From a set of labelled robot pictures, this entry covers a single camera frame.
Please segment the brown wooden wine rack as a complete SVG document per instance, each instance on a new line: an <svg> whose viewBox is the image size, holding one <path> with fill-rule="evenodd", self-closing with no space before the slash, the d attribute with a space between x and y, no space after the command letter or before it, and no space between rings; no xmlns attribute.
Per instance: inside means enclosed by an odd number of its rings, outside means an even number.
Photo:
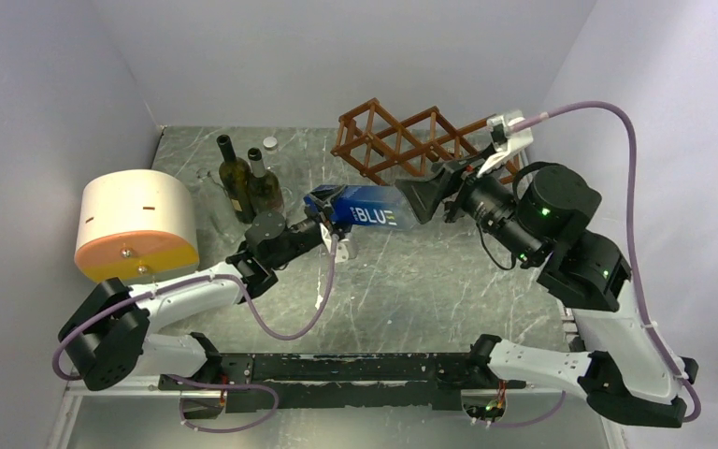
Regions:
<svg viewBox="0 0 718 449"><path fill-rule="evenodd" d="M338 123L331 154L378 185L424 176L436 163L479 153L480 144L470 138L486 126L481 119L457 127L436 106L398 120L376 98L345 112Z"/></svg>

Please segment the blue square bottle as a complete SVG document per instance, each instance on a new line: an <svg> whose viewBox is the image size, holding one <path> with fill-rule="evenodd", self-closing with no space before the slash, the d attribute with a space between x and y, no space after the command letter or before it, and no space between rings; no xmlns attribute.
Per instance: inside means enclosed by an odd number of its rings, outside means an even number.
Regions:
<svg viewBox="0 0 718 449"><path fill-rule="evenodd" d="M334 212L348 218L350 225L408 230L419 224L405 197L393 186L322 184L314 190L326 187L345 187Z"/></svg>

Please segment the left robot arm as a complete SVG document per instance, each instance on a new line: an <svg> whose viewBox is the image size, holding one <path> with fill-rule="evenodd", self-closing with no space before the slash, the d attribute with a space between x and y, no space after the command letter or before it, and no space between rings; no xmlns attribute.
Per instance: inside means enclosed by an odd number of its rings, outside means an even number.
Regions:
<svg viewBox="0 0 718 449"><path fill-rule="evenodd" d="M100 282L60 330L54 372L91 391L106 390L131 375L160 375L200 389L225 383L223 358L207 337L170 337L159 329L221 306L251 304L277 282L278 271L320 245L335 256L340 238L351 228L330 220L344 191L321 186L310 192L307 217L296 224L287 224L275 211L261 213L237 252L211 268L164 282Z"/></svg>

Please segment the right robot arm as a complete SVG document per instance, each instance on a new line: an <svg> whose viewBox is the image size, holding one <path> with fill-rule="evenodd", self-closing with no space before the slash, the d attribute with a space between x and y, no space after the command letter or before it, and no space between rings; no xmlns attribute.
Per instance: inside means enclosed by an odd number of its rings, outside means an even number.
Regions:
<svg viewBox="0 0 718 449"><path fill-rule="evenodd" d="M697 362L654 340L639 312L632 264L611 239L589 230L600 193L560 164L538 162L524 171L531 182L523 193L455 161L395 184L419 222L444 206L447 222L470 217L521 268L536 268L538 284L590 336L588 351L560 353L482 335L467 356L469 380L479 387L496 380L549 386L618 424L680 427L687 411L681 390L694 381Z"/></svg>

